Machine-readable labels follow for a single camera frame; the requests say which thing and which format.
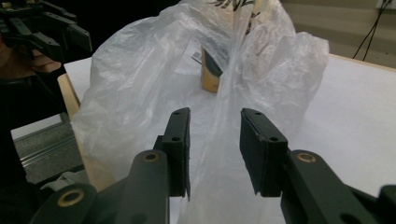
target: black cable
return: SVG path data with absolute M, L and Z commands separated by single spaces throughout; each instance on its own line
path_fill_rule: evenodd
M 372 36 L 370 38 L 369 45 L 367 46 L 366 53 L 364 53 L 363 61 L 366 59 L 367 52 L 369 51 L 369 48 L 370 48 L 371 43 L 373 41 L 373 37 L 374 37 L 374 34 L 375 34 L 376 26 L 378 25 L 378 22 L 379 22 L 379 18 L 381 17 L 382 13 L 384 12 L 384 10 L 385 10 L 385 8 L 387 7 L 388 4 L 389 4 L 389 0 L 387 1 L 387 3 L 385 5 L 384 5 L 384 3 L 382 3 L 383 7 L 381 7 L 381 10 L 379 11 L 378 17 L 377 17 L 377 19 L 375 21 L 375 28 L 374 28 L 373 34 L 372 34 Z
M 385 8 L 387 7 L 388 3 L 389 3 L 389 0 L 382 2 L 381 8 L 379 9 L 379 13 L 378 13 L 378 16 L 376 17 L 376 20 L 375 20 L 375 23 L 374 23 L 373 27 L 371 28 L 369 33 L 366 35 L 366 37 L 364 37 L 364 39 L 361 41 L 361 44 L 359 45 L 358 50 L 356 50 L 356 53 L 355 53 L 355 55 L 353 55 L 352 59 L 355 59 L 356 55 L 358 55 L 359 50 L 361 50 L 361 46 L 364 44 L 364 41 L 366 41 L 367 37 L 369 37 L 370 33 L 372 31 L 376 30 L 376 26 L 378 25 L 379 18 L 381 17 L 381 15 L 384 12 Z

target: transparent plastic bag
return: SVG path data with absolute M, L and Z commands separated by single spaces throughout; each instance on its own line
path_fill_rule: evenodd
M 254 194 L 239 151 L 240 111 L 261 111 L 293 137 L 320 85 L 328 42 L 296 34 L 278 0 L 213 1 L 180 1 L 111 36 L 92 56 L 73 129 L 84 156 L 120 180 L 169 115 L 189 107 L 191 200 L 172 199 L 172 222 L 283 223 L 279 199 Z M 201 87 L 201 48 L 223 71 L 217 93 Z

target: wall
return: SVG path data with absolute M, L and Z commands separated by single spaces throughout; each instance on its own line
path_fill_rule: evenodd
M 329 40 L 330 52 L 352 58 L 378 15 L 377 0 L 281 0 L 297 32 Z M 355 57 L 361 60 L 370 36 Z M 396 68 L 396 10 L 385 10 L 365 60 Z

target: white tabletop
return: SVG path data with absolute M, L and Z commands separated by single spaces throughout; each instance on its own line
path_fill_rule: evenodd
M 91 58 L 64 65 L 82 101 Z M 396 184 L 396 70 L 331 55 L 290 149 L 319 154 L 341 180 L 377 196 Z

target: screw hole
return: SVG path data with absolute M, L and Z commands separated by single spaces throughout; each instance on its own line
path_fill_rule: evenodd
M 300 161 L 304 161 L 304 162 L 315 162 L 315 161 L 317 161 L 317 159 L 314 156 L 312 156 L 311 154 L 308 154 L 308 153 L 299 153 L 297 155 L 297 158 Z
M 150 153 L 145 156 L 144 161 L 156 161 L 160 158 L 160 156 L 157 153 Z
M 84 198 L 84 191 L 82 189 L 71 189 L 64 193 L 58 200 L 60 207 L 72 206 L 79 203 Z

